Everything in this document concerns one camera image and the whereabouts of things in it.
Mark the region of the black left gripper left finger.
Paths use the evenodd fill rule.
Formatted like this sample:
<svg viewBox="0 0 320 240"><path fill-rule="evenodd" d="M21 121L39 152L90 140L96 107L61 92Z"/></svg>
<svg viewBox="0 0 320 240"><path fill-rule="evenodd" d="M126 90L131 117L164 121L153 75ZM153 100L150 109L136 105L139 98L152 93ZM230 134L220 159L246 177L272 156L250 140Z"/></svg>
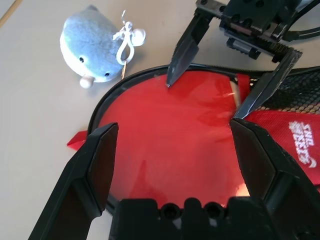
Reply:
<svg viewBox="0 0 320 240"><path fill-rule="evenodd" d="M29 239L85 240L106 208L119 126L95 129L64 167Z"/></svg>

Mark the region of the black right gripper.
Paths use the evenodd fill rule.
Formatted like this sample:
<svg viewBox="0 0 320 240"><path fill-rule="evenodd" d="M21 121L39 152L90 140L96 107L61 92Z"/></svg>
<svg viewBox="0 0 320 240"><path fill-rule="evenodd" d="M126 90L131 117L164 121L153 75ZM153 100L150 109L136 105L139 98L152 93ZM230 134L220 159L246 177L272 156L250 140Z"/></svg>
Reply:
<svg viewBox="0 0 320 240"><path fill-rule="evenodd" d="M260 53L280 62L273 72L264 74L237 109L234 118L244 119L266 102L290 73L302 52L281 44L295 36L289 31L294 22L308 12L306 0L198 0L195 14L174 49L167 70L167 87L188 69L199 51L198 44L212 19L228 37L229 48L252 59Z"/></svg>

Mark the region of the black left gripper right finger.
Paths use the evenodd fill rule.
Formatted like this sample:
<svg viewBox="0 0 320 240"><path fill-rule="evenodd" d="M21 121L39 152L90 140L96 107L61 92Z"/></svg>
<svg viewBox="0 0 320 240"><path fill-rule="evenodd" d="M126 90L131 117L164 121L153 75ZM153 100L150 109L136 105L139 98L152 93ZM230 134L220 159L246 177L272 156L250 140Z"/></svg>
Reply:
<svg viewBox="0 0 320 240"><path fill-rule="evenodd" d="M260 198L282 240L320 238L320 194L294 158L259 125L230 123L238 165L251 197Z"/></svg>

